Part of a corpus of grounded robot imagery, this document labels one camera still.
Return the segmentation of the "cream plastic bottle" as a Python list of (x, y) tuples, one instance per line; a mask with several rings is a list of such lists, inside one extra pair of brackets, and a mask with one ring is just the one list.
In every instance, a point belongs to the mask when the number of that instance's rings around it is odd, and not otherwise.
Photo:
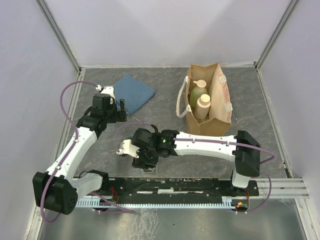
[(208, 94), (202, 94), (201, 97), (198, 98), (194, 115), (196, 118), (203, 120), (209, 114), (209, 110), (211, 107), (211, 97)]

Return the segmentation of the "green pump bottle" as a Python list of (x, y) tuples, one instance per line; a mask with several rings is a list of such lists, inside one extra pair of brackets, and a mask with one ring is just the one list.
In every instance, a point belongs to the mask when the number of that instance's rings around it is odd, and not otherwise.
[(198, 98), (201, 97), (203, 94), (207, 94), (208, 91), (206, 89), (207, 82), (203, 79), (193, 81), (195, 84), (195, 87), (192, 89), (190, 93), (190, 98), (189, 98), (189, 105), (192, 108), (195, 108), (197, 105)]

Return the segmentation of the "brown canvas bag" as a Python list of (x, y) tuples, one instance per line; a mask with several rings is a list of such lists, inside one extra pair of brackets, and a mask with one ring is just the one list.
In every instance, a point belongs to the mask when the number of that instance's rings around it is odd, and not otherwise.
[(222, 136), (232, 124), (233, 107), (221, 66), (192, 64), (176, 101), (176, 115), (186, 118), (193, 135)]

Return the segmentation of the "square clear bottle black cap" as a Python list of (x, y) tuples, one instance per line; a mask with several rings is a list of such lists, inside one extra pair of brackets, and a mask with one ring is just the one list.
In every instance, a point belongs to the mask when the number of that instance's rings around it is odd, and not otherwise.
[(148, 169), (143, 169), (143, 172), (145, 174), (157, 174), (158, 173), (158, 169), (155, 168), (148, 168)]

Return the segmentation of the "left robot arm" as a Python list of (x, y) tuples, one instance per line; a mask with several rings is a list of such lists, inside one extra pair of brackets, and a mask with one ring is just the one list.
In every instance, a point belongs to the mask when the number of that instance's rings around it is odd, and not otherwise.
[(36, 205), (41, 211), (69, 215), (82, 197), (94, 191), (99, 195), (106, 195), (110, 191), (111, 184), (106, 172), (90, 170), (77, 179), (74, 179), (74, 175), (85, 154), (107, 125), (126, 120), (124, 99), (116, 103), (109, 94), (95, 94), (92, 106), (78, 120), (73, 137), (58, 159), (45, 172), (37, 172), (32, 179)]

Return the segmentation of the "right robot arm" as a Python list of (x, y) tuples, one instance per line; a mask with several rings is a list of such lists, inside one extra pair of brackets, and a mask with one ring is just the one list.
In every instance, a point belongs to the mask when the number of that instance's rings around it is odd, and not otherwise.
[(244, 130), (236, 135), (206, 136), (171, 129), (150, 132), (138, 128), (131, 144), (137, 147), (132, 165), (141, 169), (154, 168), (159, 158), (169, 156), (197, 155), (228, 160), (234, 163), (228, 188), (236, 196), (247, 190), (252, 178), (260, 176), (261, 145)]

